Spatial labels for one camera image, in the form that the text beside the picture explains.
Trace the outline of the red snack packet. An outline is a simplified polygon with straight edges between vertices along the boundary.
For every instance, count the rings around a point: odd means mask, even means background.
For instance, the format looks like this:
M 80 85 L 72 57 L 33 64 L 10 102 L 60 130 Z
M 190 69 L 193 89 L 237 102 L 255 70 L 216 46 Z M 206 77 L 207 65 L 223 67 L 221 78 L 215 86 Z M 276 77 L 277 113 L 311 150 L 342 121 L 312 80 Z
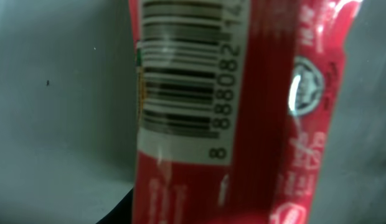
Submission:
M 132 222 L 306 224 L 353 0 L 131 0 Z

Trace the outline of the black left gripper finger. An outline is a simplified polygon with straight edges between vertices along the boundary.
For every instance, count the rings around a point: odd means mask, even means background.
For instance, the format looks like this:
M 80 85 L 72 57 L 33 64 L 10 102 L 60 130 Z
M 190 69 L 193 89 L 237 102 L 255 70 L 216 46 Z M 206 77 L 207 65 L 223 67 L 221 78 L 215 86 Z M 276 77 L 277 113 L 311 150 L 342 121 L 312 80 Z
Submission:
M 133 192 L 134 188 L 96 224 L 132 224 Z

